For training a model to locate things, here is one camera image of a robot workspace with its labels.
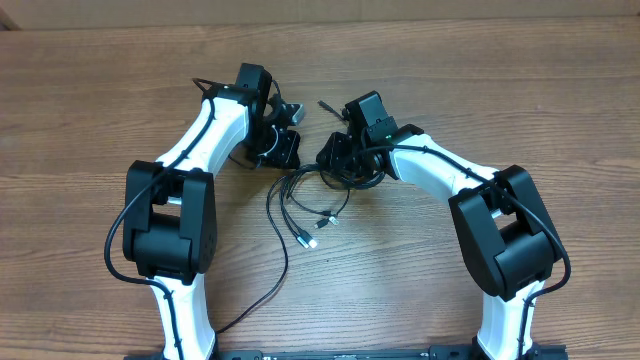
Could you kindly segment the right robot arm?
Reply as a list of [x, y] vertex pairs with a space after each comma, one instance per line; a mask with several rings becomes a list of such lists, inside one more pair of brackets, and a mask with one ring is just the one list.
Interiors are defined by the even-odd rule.
[[316, 160], [350, 188], [388, 175], [448, 205], [467, 271], [483, 292], [480, 329], [468, 345], [432, 345], [428, 359], [565, 359], [563, 345], [531, 335], [536, 301], [562, 288], [571, 264], [530, 174], [481, 166], [439, 146], [421, 128], [397, 125], [371, 91], [345, 104], [348, 125]]

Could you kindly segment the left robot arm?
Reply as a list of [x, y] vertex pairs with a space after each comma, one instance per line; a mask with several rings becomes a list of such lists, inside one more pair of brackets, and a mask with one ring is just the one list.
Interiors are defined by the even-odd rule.
[[135, 161], [126, 175], [125, 206], [114, 226], [134, 283], [149, 286], [164, 331], [158, 359], [211, 359], [217, 339], [206, 305], [204, 275], [217, 244], [214, 180], [244, 145], [256, 167], [296, 169], [304, 116], [282, 98], [261, 65], [244, 63], [232, 84], [196, 79], [200, 111], [182, 138], [153, 162]]

